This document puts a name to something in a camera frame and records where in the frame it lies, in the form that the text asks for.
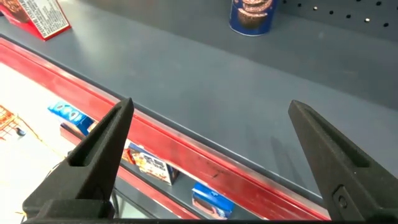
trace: product label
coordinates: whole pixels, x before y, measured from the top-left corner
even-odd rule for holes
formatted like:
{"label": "product label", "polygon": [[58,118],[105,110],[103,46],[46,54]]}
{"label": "product label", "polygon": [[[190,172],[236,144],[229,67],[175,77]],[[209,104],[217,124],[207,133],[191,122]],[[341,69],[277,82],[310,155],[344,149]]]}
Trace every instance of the product label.
{"label": "product label", "polygon": [[19,0],[43,38],[69,26],[56,0]]}
{"label": "product label", "polygon": [[132,152],[132,156],[141,172],[153,175],[160,180],[171,184],[167,164],[165,162],[143,152]]}

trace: store shelf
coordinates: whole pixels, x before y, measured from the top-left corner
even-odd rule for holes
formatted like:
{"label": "store shelf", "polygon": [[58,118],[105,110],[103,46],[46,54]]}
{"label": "store shelf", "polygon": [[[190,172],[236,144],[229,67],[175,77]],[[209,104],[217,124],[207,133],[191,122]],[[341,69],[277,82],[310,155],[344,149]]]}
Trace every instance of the store shelf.
{"label": "store shelf", "polygon": [[[185,174],[180,174],[172,186],[165,182],[142,173],[137,166],[129,164],[126,161],[121,161],[123,167],[128,171],[138,176],[143,181],[147,182],[153,188],[157,189],[160,193],[167,195],[174,201],[179,203],[184,208],[195,213],[202,219],[214,219],[205,212],[197,209],[192,205],[192,188],[196,181]],[[230,220],[259,220],[259,218],[240,206],[236,205]]]}
{"label": "store shelf", "polygon": [[144,195],[121,178],[116,178],[114,187],[118,196],[145,214],[147,217],[159,219],[178,219],[178,217],[172,212],[159,205],[157,202],[153,201],[151,198]]}
{"label": "store shelf", "polygon": [[228,27],[230,1],[60,3],[72,30],[42,42],[0,19],[2,35],[318,203],[293,99],[398,175],[396,43],[283,14],[244,37]]}

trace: blue box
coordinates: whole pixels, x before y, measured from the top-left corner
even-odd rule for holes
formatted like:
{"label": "blue box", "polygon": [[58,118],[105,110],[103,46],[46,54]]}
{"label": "blue box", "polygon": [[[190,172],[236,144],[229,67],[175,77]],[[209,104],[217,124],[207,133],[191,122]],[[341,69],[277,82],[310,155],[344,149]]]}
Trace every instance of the blue box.
{"label": "blue box", "polygon": [[87,135],[93,127],[94,120],[66,102],[59,101],[47,108],[51,113],[61,117],[68,125]]}
{"label": "blue box", "polygon": [[163,160],[145,151],[142,146],[138,146],[133,142],[129,145],[131,157],[138,166],[139,170],[145,174],[149,174],[158,178],[169,185],[172,185],[177,178],[179,171],[168,165]]}
{"label": "blue box", "polygon": [[226,197],[197,182],[192,189],[192,204],[213,218],[228,219],[235,204]]}

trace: blue package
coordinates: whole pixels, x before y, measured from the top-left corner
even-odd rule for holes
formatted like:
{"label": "blue package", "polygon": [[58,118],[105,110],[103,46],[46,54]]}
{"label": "blue package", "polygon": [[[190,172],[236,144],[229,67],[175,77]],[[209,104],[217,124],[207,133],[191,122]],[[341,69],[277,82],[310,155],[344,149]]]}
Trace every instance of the blue package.
{"label": "blue package", "polygon": [[249,36],[270,31],[277,0],[232,0],[229,26]]}
{"label": "blue package", "polygon": [[192,189],[192,203],[216,219],[229,218],[235,204],[226,197],[197,182]]}
{"label": "blue package", "polygon": [[156,177],[170,185],[173,184],[179,174],[177,169],[133,142],[130,143],[129,149],[132,159],[141,172]]}
{"label": "blue package", "polygon": [[47,108],[51,113],[74,125],[85,136],[90,132],[94,120],[66,102],[59,101]]}

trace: black plastic jaw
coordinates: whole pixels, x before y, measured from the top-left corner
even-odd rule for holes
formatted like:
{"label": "black plastic jaw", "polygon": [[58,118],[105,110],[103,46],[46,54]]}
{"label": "black plastic jaw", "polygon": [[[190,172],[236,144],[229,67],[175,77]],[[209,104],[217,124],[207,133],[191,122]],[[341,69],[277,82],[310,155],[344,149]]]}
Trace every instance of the black plastic jaw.
{"label": "black plastic jaw", "polygon": [[398,222],[398,180],[314,109],[289,116],[332,220]]}
{"label": "black plastic jaw", "polygon": [[27,218],[108,218],[109,202],[134,105],[120,101],[31,193]]}

